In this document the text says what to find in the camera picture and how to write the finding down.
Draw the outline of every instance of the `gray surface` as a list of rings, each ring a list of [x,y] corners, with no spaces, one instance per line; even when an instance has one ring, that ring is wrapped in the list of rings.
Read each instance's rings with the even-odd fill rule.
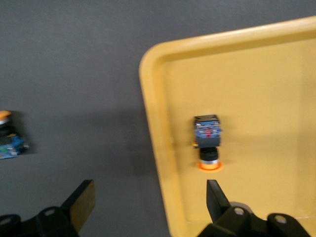
[[[0,160],[0,211],[32,217],[94,179],[81,236],[169,236],[138,78],[156,43],[314,15],[314,0],[0,1],[0,110],[35,153]]]

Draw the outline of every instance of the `yellow tray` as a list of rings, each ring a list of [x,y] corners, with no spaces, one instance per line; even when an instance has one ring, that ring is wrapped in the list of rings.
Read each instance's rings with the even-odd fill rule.
[[[316,17],[161,43],[140,65],[170,233],[211,222],[206,180],[260,218],[281,212],[316,236]],[[217,114],[224,168],[203,173],[193,117]]]

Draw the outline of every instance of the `yellow plastic container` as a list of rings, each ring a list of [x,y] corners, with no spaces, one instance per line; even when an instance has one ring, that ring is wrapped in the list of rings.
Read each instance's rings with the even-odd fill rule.
[[[140,80],[173,237],[211,222],[207,179],[316,236],[316,17],[158,44]],[[192,147],[193,117],[208,114],[223,129],[216,173],[197,168]]]

